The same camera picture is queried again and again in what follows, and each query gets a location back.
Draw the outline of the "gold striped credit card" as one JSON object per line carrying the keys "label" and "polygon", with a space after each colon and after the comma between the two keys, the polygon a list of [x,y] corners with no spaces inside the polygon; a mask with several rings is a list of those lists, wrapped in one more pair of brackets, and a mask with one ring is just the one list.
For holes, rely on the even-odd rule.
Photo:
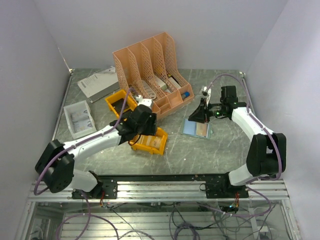
{"label": "gold striped credit card", "polygon": [[196,136],[206,138],[208,135],[208,124],[207,123],[196,123]]}

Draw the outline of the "yellow bin with cards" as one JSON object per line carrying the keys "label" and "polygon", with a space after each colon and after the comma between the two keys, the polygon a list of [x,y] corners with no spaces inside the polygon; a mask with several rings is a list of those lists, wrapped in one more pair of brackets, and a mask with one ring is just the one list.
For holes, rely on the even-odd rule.
{"label": "yellow bin with cards", "polygon": [[128,144],[134,151],[144,151],[151,155],[163,155],[168,139],[168,133],[158,127],[155,135],[137,135]]}

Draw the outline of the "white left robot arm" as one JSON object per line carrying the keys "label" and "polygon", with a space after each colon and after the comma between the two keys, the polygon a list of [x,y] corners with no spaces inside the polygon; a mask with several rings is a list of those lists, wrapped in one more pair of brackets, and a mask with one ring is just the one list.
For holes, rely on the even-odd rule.
{"label": "white left robot arm", "polygon": [[75,169],[75,162],[89,158],[105,149],[119,146],[137,135],[154,136],[157,132],[157,114],[146,105],[138,105],[127,117],[112,121],[103,129],[77,140],[48,143],[39,158],[35,171],[33,193],[38,196],[49,190],[59,193],[67,187],[91,199],[106,194],[107,186],[93,171]]}

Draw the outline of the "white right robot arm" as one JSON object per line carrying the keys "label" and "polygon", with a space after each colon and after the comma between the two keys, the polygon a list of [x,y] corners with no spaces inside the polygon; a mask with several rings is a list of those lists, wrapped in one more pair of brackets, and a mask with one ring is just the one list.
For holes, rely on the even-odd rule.
{"label": "white right robot arm", "polygon": [[286,136],[266,127],[246,102],[239,101],[234,85],[221,87],[219,103],[210,103],[208,87],[202,87],[201,94],[199,106],[189,116],[189,121],[206,124],[213,117],[228,118],[250,140],[245,164],[227,174],[227,182],[220,186],[221,194],[231,198],[238,192],[238,186],[256,180],[278,180],[286,169]]}

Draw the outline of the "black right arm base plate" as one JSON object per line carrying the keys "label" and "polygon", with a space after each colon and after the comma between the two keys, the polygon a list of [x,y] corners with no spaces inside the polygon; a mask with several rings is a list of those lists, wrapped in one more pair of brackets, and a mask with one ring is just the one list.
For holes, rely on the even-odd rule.
{"label": "black right arm base plate", "polygon": [[235,199],[236,197],[249,197],[245,186],[231,186],[222,182],[201,183],[199,190],[205,193],[207,199]]}

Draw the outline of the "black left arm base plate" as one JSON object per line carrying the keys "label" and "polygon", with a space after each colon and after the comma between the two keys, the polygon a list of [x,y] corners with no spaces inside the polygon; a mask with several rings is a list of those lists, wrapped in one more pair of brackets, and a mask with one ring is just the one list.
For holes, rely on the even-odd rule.
{"label": "black left arm base plate", "polygon": [[70,187],[74,190],[72,199],[84,199],[85,196],[88,199],[116,199],[118,192],[118,184],[114,181],[72,182]]}

